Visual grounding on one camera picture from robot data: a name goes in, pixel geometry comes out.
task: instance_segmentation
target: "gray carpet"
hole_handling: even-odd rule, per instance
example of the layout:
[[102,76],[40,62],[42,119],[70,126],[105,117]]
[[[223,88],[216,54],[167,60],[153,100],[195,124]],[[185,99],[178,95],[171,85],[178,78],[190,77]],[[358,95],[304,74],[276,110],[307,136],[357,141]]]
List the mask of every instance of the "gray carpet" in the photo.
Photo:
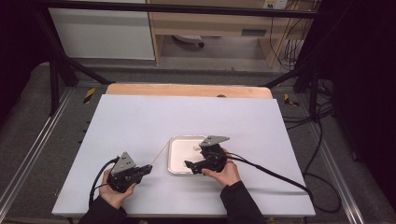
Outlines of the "gray carpet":
[[[271,79],[255,73],[209,73],[193,71],[171,71],[159,73],[158,71],[103,70],[98,73],[113,77],[117,81],[129,82],[157,82],[157,83],[191,83],[191,84],[243,84],[255,86]],[[16,106],[8,122],[1,130],[0,153],[5,164],[1,178],[1,190],[4,190],[9,179],[15,174],[19,164],[33,144],[40,128],[44,125],[49,108],[49,86],[37,85],[49,79],[48,69],[39,67],[32,76],[31,83],[26,88],[20,104]],[[91,120],[98,104],[99,97],[106,91],[106,86],[97,87],[89,104],[82,103],[89,87],[78,87],[62,114],[59,123],[53,130],[49,141],[43,148],[35,166],[24,183],[14,204],[7,213],[7,218],[30,217],[62,220],[51,214],[56,201],[55,193],[62,188],[73,160],[78,152],[79,142],[83,140],[84,132],[89,128],[87,121]],[[290,93],[291,100],[297,100]],[[300,106],[286,105],[283,101],[283,92],[276,91],[274,97],[279,101],[283,116],[303,117],[304,111]],[[323,120],[324,136],[332,149],[350,190],[358,204],[367,223],[395,223],[396,216],[389,207],[388,202],[371,178],[364,164],[351,159],[350,149],[336,118],[327,117]],[[295,150],[297,161],[303,170],[315,150],[317,141],[309,125],[305,124],[289,131],[290,141]],[[310,170],[311,173],[320,175],[331,181],[328,171],[318,155]],[[308,177],[307,186],[315,195],[315,204],[320,207],[332,209],[337,205],[335,194],[320,181]],[[335,214],[327,214],[317,210],[315,217],[308,219],[310,223],[348,223],[344,209]]]

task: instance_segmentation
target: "floor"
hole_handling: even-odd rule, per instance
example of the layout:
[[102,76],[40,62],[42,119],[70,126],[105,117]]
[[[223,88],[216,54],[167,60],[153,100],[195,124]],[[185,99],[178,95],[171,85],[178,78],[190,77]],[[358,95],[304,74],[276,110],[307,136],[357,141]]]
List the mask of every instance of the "floor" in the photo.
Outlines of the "floor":
[[[100,61],[82,60],[99,75],[118,82],[155,82],[155,83],[189,83],[258,86],[286,73],[280,66],[268,68],[264,57],[254,38],[205,37],[205,47],[179,42],[172,36],[165,38],[163,59],[160,65],[153,62],[138,61]],[[95,107],[106,86],[93,82],[90,78],[78,73],[80,83],[76,88],[63,88],[70,94],[56,125],[49,130],[49,136],[42,139],[42,145],[36,155],[31,147],[49,119],[50,112],[50,79],[46,65],[39,66],[33,72],[22,98],[11,111],[7,123],[0,130],[0,157],[4,169],[0,180],[0,191],[14,195],[1,198],[3,223],[68,223],[63,217],[51,214],[56,202],[56,195],[62,189],[68,170],[78,152],[80,141],[85,130],[89,128]],[[285,117],[306,116],[305,94],[295,94],[291,88],[295,79],[273,88],[272,93],[279,102],[281,113]],[[89,88],[95,88],[89,104],[82,103]],[[285,93],[294,103],[285,104]],[[324,104],[328,96],[319,97]],[[336,115],[322,120],[322,145],[328,148],[335,163],[348,186],[352,203],[358,208],[361,219],[353,220],[344,201],[344,207],[334,213],[320,211],[320,207],[333,210],[337,207],[337,197],[332,189],[322,181],[308,176],[306,184],[315,195],[318,205],[317,215],[309,217],[308,223],[396,223],[394,210],[389,206],[378,186],[371,178],[365,165],[352,160],[352,152],[340,129]],[[318,144],[315,129],[317,124],[307,123],[289,130],[290,141],[301,170],[308,164]],[[24,173],[19,168],[26,155],[32,155],[34,163]],[[320,175],[328,182],[334,182],[332,167],[327,163],[326,153],[319,153],[314,159],[310,173]],[[21,187],[8,190],[9,183],[21,178]],[[300,219],[275,219],[275,223],[300,223]]]

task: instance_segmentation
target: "white table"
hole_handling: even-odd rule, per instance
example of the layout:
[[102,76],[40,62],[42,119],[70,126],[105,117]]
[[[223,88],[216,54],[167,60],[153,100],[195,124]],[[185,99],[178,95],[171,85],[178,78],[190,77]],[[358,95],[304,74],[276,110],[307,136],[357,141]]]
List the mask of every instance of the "white table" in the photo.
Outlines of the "white table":
[[[103,95],[52,213],[82,217],[88,210],[92,182],[107,161],[127,151],[138,166],[150,164],[174,135],[229,136],[222,147],[304,185],[276,100]],[[171,174],[167,154],[165,150],[151,174],[125,200],[128,216],[226,215],[219,198],[221,186],[207,176]],[[303,190],[235,163],[265,216],[315,215]]]

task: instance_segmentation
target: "cable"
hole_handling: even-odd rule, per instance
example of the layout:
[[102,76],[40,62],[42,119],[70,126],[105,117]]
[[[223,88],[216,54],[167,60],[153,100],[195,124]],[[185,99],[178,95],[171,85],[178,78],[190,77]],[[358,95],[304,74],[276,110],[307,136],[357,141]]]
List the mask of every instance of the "cable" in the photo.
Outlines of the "cable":
[[[340,195],[339,195],[337,189],[334,187],[334,185],[333,185],[332,183],[328,182],[328,181],[325,180],[324,178],[322,178],[322,177],[320,177],[320,176],[318,176],[318,175],[313,175],[313,174],[308,173],[308,169],[309,169],[310,166],[312,165],[312,162],[314,161],[315,157],[318,155],[318,151],[319,151],[319,149],[320,149],[321,142],[322,142],[322,139],[323,139],[323,128],[322,128],[320,119],[326,117],[327,115],[329,115],[329,114],[331,114],[331,113],[333,112],[332,105],[329,106],[329,107],[327,107],[327,108],[324,108],[324,109],[323,109],[323,107],[324,107],[325,105],[328,105],[328,104],[330,104],[330,103],[331,103],[331,102],[326,102],[326,103],[320,105],[320,106],[318,107],[318,113],[317,113],[314,117],[312,117],[312,116],[310,116],[310,117],[305,117],[305,118],[301,118],[300,120],[285,120],[285,122],[288,121],[288,122],[296,122],[296,123],[298,123],[297,125],[291,127],[291,128],[294,128],[294,127],[300,126],[300,125],[302,125],[302,124],[305,124],[305,123],[307,123],[308,121],[312,121],[312,120],[317,120],[317,121],[318,121],[319,132],[320,132],[320,134],[319,134],[319,140],[318,140],[318,145],[317,145],[317,147],[315,148],[314,154],[312,155],[310,161],[309,161],[308,164],[305,166],[305,169],[304,169],[304,171],[302,172],[302,174],[303,174],[303,178],[304,178],[304,179],[305,179],[307,176],[311,176],[311,177],[314,177],[314,178],[316,178],[316,179],[319,179],[320,181],[324,182],[326,185],[328,185],[329,187],[332,188],[332,190],[335,192],[335,195],[336,195],[336,197],[337,197],[337,202],[338,202],[338,204],[337,204],[336,208],[334,208],[334,209],[324,209],[324,208],[318,206],[318,205],[315,204],[315,203],[313,203],[313,205],[314,205],[315,208],[317,208],[318,210],[320,210],[320,211],[322,211],[322,212],[326,212],[326,213],[336,213],[336,212],[338,212],[338,211],[341,209],[341,207],[342,207],[342,203],[341,203],[342,200],[341,200],[341,197],[340,197]],[[286,117],[286,118],[288,118],[288,119],[297,119],[297,118],[295,118],[295,117]]]
[[[292,30],[296,27],[296,25],[297,25],[299,22],[301,22],[302,20],[303,20],[303,19],[297,20],[297,22],[295,22],[295,23],[290,27],[288,33],[286,34],[285,39],[288,38],[288,36],[290,35],[291,31],[292,31]],[[300,54],[300,53],[297,53],[297,50],[299,49],[300,45],[303,43],[303,39],[304,39],[304,37],[305,37],[307,28],[310,26],[311,22],[312,22],[312,20],[305,20],[305,24],[303,24],[303,23],[301,22],[301,25],[302,25],[302,36],[301,36],[301,39],[300,39],[300,40],[289,40],[289,41],[288,41],[288,44],[287,44],[287,46],[286,46],[286,48],[285,48],[285,52],[284,52],[284,54],[285,54],[284,59],[289,63],[289,70],[290,70],[290,71],[291,71],[290,61],[293,60],[294,65],[295,65],[296,59],[297,59],[297,55]]]
[[101,188],[101,187],[103,187],[103,186],[106,186],[106,185],[108,185],[108,184],[99,185],[99,186],[96,187],[95,189],[99,189],[99,188]]
[[97,189],[95,186],[96,186],[96,183],[98,182],[98,179],[99,179],[100,175],[102,174],[102,172],[106,169],[106,167],[107,167],[109,164],[111,164],[111,163],[116,163],[119,159],[120,159],[120,157],[117,157],[116,159],[113,159],[113,160],[111,160],[111,161],[108,161],[108,162],[102,167],[102,169],[99,171],[99,174],[96,176],[96,178],[95,178],[95,180],[93,181],[93,184],[92,184],[92,188],[91,188],[91,192],[90,192],[90,200],[89,200],[89,203],[88,203],[89,207],[91,207],[91,205],[92,205],[92,203],[93,203],[93,194],[94,194],[95,190]]
[[[208,152],[208,154],[212,154],[212,155],[217,155],[217,156],[220,156],[220,157],[224,157],[223,154],[216,153],[216,152]],[[241,162],[243,162],[243,163],[246,163],[246,164],[248,164],[248,165],[251,165],[251,166],[256,167],[257,169],[259,169],[259,170],[261,170],[261,171],[267,173],[268,175],[271,175],[271,176],[276,177],[276,178],[278,178],[278,179],[280,179],[280,180],[283,180],[283,181],[285,181],[285,182],[287,182],[287,183],[290,183],[290,184],[296,186],[297,188],[300,188],[300,189],[304,190],[304,191],[308,194],[308,196],[309,196],[311,202],[314,201],[314,196],[313,196],[313,194],[312,194],[312,192],[311,192],[311,190],[310,190],[309,188],[307,188],[307,187],[305,187],[305,186],[303,186],[303,185],[301,185],[301,184],[299,184],[299,183],[297,183],[297,182],[295,182],[295,181],[293,181],[293,180],[290,180],[290,179],[286,178],[286,177],[283,176],[283,175],[279,175],[279,174],[274,173],[274,172],[272,172],[272,171],[270,171],[270,170],[268,170],[268,169],[265,169],[264,167],[262,167],[262,166],[260,166],[260,165],[258,165],[258,164],[254,164],[254,163],[252,163],[252,162],[250,162],[250,161],[248,161],[248,160],[242,158],[242,157],[239,156],[239,155],[236,155],[236,154],[234,154],[234,153],[228,153],[228,154],[233,155],[233,156],[236,156],[237,158],[236,158],[236,157],[231,157],[231,156],[226,156],[227,159],[231,159],[231,160],[234,160],[234,161],[241,161]]]
[[274,17],[271,18],[270,47],[271,47],[272,52],[275,54],[276,60],[279,62],[279,65],[280,65],[283,69],[288,70],[288,68],[285,67],[286,65],[283,64],[283,63],[279,60],[279,57],[277,57],[276,52],[275,52],[275,50],[274,50],[274,47],[273,47],[273,45],[272,45],[272,32],[273,32],[273,27],[274,27]]
[[291,7],[291,5],[293,5],[293,3],[295,2],[295,1],[299,1],[299,0],[293,0],[293,1],[291,1],[286,7],[285,7],[285,9],[288,9],[289,7]]
[[316,204],[313,203],[314,207],[316,207],[318,210],[320,210],[320,211],[322,211],[322,212],[325,212],[325,213],[336,213],[336,212],[338,212],[338,211],[341,209],[341,207],[342,207],[341,196],[340,196],[340,194],[338,193],[338,190],[332,185],[332,183],[330,183],[329,181],[323,179],[322,177],[320,177],[320,176],[318,176],[318,175],[313,175],[313,174],[310,174],[310,173],[305,173],[305,176],[312,176],[312,177],[314,177],[314,178],[316,178],[316,179],[321,180],[322,182],[324,182],[325,184],[327,184],[330,188],[332,188],[332,190],[334,191],[335,195],[337,196],[338,204],[337,204],[337,207],[334,208],[334,209],[329,209],[329,210],[328,210],[328,209],[323,209],[323,208],[321,208],[321,207],[319,207],[319,206],[317,206]]

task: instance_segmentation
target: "cabinet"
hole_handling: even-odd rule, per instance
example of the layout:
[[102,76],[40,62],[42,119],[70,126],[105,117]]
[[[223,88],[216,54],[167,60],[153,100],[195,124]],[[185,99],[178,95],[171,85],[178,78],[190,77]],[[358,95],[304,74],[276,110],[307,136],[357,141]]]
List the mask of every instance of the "cabinet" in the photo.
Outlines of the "cabinet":
[[[106,1],[145,3],[144,0]],[[63,8],[49,11],[70,57],[154,59],[147,12]]]
[[[150,4],[192,5],[210,7],[250,7],[263,8],[264,0],[147,0]],[[308,10],[312,2],[290,1],[288,9]],[[203,36],[257,36],[263,55],[269,67],[274,67],[286,39],[304,39],[302,26],[293,26],[299,19],[266,18],[228,15],[203,15],[183,13],[149,13],[151,37],[157,63],[161,62],[164,35]]]

